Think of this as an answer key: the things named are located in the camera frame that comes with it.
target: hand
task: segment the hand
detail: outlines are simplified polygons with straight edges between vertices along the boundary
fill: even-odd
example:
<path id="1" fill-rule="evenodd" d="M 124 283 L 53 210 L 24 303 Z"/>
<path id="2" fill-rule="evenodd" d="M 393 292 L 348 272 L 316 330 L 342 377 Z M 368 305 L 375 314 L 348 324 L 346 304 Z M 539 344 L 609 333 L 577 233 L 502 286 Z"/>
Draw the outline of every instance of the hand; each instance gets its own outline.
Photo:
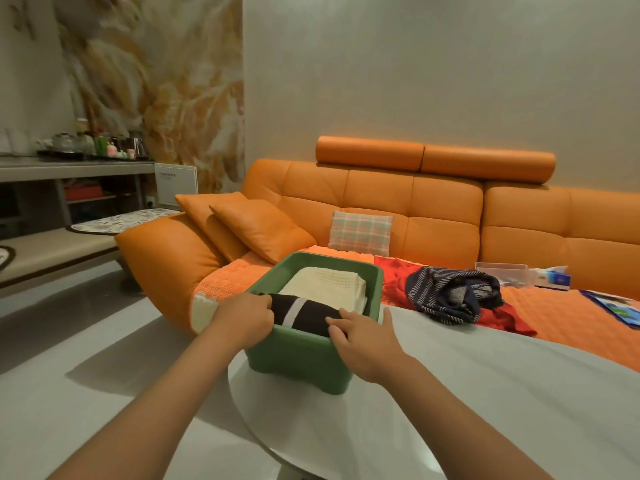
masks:
<path id="1" fill-rule="evenodd" d="M 394 332 L 391 311 L 385 307 L 382 325 L 342 308 L 340 316 L 342 319 L 326 319 L 340 358 L 360 379 L 381 384 L 406 357 Z"/>
<path id="2" fill-rule="evenodd" d="M 224 333 L 238 351 L 263 341 L 273 329 L 271 297 L 240 293 L 222 300 L 205 331 Z"/>

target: red box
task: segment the red box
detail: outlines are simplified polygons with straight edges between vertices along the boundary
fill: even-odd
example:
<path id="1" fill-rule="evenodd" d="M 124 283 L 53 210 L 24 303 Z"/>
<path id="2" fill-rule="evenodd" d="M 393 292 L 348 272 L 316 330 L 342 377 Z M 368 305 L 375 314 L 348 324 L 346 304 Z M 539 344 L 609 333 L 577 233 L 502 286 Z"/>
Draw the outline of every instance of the red box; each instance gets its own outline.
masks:
<path id="1" fill-rule="evenodd" d="M 102 197 L 102 187 L 100 185 L 92 185 L 90 187 L 68 187 L 65 188 L 65 197 L 68 201 L 85 200 L 88 198 Z"/>

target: sofa headrest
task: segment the sofa headrest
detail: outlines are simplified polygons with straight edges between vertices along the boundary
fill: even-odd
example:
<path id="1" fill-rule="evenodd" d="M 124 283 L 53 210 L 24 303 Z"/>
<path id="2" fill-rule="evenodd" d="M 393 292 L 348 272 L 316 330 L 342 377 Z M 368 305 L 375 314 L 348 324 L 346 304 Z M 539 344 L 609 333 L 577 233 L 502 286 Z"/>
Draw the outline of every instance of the sofa headrest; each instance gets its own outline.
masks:
<path id="1" fill-rule="evenodd" d="M 321 136 L 318 163 L 544 184 L 554 174 L 556 156 L 545 152 Z"/>
<path id="2" fill-rule="evenodd" d="M 478 180 L 544 184 L 556 169 L 556 156 L 545 152 L 425 145 L 420 173 Z"/>
<path id="3" fill-rule="evenodd" d="M 332 165 L 418 172 L 423 150 L 421 143 L 321 136 L 316 143 L 316 160 Z"/>

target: patterned placemat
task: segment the patterned placemat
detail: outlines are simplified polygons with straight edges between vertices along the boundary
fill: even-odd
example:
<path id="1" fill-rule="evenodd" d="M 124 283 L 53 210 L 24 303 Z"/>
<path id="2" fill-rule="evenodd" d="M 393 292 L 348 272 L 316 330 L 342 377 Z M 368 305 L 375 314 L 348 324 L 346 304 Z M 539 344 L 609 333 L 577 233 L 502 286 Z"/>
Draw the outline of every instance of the patterned placemat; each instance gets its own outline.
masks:
<path id="1" fill-rule="evenodd" d="M 9 266 L 15 258 L 15 249 L 9 246 L 0 246 L 0 271 Z"/>
<path id="2" fill-rule="evenodd" d="M 152 221 L 158 217 L 171 216 L 179 213 L 180 210 L 142 209 L 128 212 L 127 214 L 119 214 L 117 216 L 83 222 L 82 224 L 73 224 L 67 227 L 67 229 L 80 234 L 116 235 L 130 227 Z"/>

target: green plastic basket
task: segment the green plastic basket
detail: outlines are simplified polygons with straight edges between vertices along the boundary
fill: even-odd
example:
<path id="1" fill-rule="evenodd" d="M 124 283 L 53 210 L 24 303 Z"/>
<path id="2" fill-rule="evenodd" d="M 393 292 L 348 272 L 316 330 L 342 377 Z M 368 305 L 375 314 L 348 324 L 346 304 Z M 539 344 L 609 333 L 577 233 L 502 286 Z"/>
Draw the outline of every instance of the green plastic basket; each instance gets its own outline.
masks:
<path id="1" fill-rule="evenodd" d="M 367 283 L 364 315 L 378 321 L 383 272 L 379 266 L 304 252 L 292 253 L 255 282 L 249 293 L 278 293 L 304 267 L 353 271 Z M 275 325 L 266 339 L 246 351 L 257 372 L 281 374 L 310 382 L 329 394 L 343 394 L 353 373 L 347 369 L 331 340 L 301 330 Z"/>

